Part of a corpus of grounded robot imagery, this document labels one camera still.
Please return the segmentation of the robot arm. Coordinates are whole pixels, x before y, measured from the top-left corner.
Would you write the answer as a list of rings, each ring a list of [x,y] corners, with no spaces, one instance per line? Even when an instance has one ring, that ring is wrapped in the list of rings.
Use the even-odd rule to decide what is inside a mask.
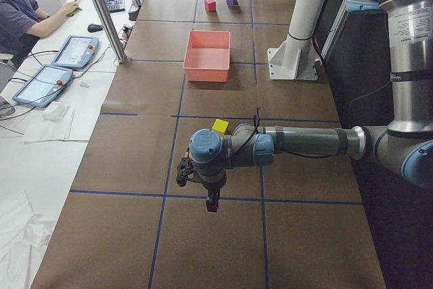
[[[381,165],[406,182],[432,187],[432,0],[346,0],[352,12],[387,16],[390,79],[362,108],[346,101],[344,127],[318,129],[239,125],[230,135],[195,132],[177,167],[177,184],[201,184],[215,212],[226,172],[267,166],[276,154],[304,158],[350,156]]]

